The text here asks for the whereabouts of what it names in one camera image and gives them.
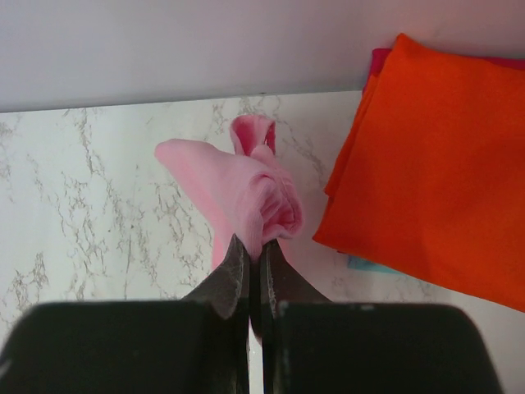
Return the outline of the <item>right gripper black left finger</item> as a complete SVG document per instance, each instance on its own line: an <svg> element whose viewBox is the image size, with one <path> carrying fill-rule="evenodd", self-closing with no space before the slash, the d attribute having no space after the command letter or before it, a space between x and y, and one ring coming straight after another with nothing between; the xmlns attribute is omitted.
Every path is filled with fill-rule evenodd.
<svg viewBox="0 0 525 394"><path fill-rule="evenodd" d="M223 261L182 300L210 305L220 318L231 318L249 298L250 265L247 250L233 235Z"/></svg>

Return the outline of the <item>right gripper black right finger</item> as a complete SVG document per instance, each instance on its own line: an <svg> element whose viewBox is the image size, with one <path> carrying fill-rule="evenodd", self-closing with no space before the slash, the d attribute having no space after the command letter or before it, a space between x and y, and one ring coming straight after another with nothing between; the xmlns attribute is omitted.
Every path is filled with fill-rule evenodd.
<svg viewBox="0 0 525 394"><path fill-rule="evenodd" d="M275 318L281 302L331 302L290 265L277 240L263 246L256 263L256 279L256 300L261 316Z"/></svg>

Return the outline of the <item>pink t shirt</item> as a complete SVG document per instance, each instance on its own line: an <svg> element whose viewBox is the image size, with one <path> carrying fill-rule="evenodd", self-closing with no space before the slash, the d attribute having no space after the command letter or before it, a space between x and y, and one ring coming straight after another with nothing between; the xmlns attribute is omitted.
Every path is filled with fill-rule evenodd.
<svg viewBox="0 0 525 394"><path fill-rule="evenodd" d="M230 126L233 153L212 144L172 139L155 149L214 231L212 266L237 237L253 262L270 241L280 246L304 225L303 207L291 175L278 163L276 123L262 115L237 117Z"/></svg>

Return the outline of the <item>teal folded t shirt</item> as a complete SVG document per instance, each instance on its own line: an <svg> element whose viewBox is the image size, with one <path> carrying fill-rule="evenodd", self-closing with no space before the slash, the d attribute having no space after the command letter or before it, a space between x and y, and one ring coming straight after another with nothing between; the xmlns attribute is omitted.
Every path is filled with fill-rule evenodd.
<svg viewBox="0 0 525 394"><path fill-rule="evenodd" d="M384 265L373 263L357 256L349 256L348 267L355 270L375 273L392 273L399 274L398 271L388 268Z"/></svg>

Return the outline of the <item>orange folded t shirt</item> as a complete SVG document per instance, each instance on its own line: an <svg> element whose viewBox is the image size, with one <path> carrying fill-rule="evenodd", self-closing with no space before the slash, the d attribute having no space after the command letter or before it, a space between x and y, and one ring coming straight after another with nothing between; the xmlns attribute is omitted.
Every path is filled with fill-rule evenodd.
<svg viewBox="0 0 525 394"><path fill-rule="evenodd" d="M325 192L316 242L523 310L523 71L399 35Z"/></svg>

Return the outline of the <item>magenta folded t shirt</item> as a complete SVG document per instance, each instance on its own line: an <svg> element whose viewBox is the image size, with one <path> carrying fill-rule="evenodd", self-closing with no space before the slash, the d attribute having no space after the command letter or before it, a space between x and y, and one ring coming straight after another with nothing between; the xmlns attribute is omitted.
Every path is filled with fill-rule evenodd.
<svg viewBox="0 0 525 394"><path fill-rule="evenodd" d="M372 50L372 60L369 67L368 79L371 76L378 76L390 55L390 48L375 48ZM498 66L505 66L511 69L523 70L525 67L524 59L511 59L502 57L476 57L476 59L488 61Z"/></svg>

